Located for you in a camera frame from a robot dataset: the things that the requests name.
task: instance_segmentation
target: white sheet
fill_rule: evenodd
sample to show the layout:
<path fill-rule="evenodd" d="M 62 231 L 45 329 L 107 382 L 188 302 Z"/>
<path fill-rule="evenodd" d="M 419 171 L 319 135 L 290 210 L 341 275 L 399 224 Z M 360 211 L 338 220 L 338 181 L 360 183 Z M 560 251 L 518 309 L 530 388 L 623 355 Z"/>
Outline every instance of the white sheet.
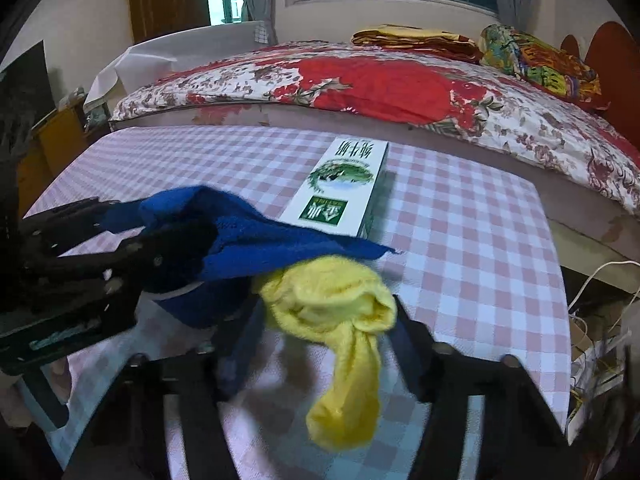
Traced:
<path fill-rule="evenodd" d="M 104 102 L 118 79 L 126 92 L 131 93 L 171 72 L 257 50 L 264 46 L 255 42 L 255 29 L 261 24 L 244 22 L 192 28 L 130 46 L 95 77 L 84 109 Z"/>

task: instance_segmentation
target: checkered cloth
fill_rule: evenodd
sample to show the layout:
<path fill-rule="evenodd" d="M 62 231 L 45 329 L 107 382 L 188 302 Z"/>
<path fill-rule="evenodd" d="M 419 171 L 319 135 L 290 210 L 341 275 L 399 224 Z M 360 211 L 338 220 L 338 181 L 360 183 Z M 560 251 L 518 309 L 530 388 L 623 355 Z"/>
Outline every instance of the checkered cloth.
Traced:
<path fill-rule="evenodd" d="M 129 128 L 86 150 L 30 212 L 91 196 L 125 201 L 209 184 L 277 218 L 334 138 L 266 127 Z M 393 143 L 386 169 L 385 198 L 371 238 L 403 252 L 374 264 L 385 283 L 437 340 L 480 358 L 519 357 L 564 423 L 570 376 L 567 307 L 534 186 L 455 156 Z M 73 252 L 113 250 L 123 237 L 101 234 Z M 130 355 L 181 354 L 207 334 L 185 327 L 142 298 L 135 329 L 69 356 L 74 381 L 70 420 L 49 435 L 60 462 L 68 462 Z M 376 436 L 370 446 L 332 454 L 308 439 L 305 414 L 331 381 L 333 355 L 267 330 L 247 388 L 221 407 L 241 478 L 406 478 L 428 406 L 407 392 L 386 338 L 381 354 L 382 413 Z M 166 412 L 172 475 L 187 478 L 175 399 L 168 399 Z M 471 398 L 460 478 L 475 477 L 481 413 L 482 398 Z"/>

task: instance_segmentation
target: red floral blanket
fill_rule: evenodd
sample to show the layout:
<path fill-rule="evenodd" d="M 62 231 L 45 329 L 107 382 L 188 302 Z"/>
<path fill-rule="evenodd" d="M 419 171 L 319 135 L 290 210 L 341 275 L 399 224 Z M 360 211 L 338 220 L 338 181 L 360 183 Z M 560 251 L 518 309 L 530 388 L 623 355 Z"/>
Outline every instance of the red floral blanket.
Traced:
<path fill-rule="evenodd" d="M 247 100 L 413 124 L 557 171 L 640 217 L 640 153 L 609 123 L 492 68 L 427 54 L 283 44 L 161 79 L 112 119 Z"/>

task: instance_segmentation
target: colorful pillow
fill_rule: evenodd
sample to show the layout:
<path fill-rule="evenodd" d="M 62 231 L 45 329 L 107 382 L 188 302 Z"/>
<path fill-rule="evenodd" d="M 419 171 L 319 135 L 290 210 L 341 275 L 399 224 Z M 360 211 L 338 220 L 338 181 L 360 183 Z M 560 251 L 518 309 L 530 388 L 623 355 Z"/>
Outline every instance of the colorful pillow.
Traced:
<path fill-rule="evenodd" d="M 586 110 L 606 110 L 597 72 L 578 57 L 497 23 L 482 31 L 481 64 L 516 76 Z"/>

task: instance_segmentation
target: wooden cabinet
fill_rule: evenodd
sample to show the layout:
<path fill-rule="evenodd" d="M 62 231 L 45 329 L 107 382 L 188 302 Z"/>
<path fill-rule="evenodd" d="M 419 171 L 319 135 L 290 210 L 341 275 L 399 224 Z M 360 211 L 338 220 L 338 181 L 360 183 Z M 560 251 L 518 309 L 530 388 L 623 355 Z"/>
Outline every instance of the wooden cabinet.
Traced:
<path fill-rule="evenodd" d="M 18 165 L 18 215 L 29 210 L 38 197 L 53 182 L 53 175 L 38 139 L 31 141 L 27 155 Z"/>
<path fill-rule="evenodd" d="M 36 135 L 54 178 L 87 149 L 82 126 L 73 108 L 53 115 Z"/>
<path fill-rule="evenodd" d="M 20 217 L 87 146 L 80 119 L 73 108 L 56 112 L 36 129 L 27 155 L 18 165 Z"/>

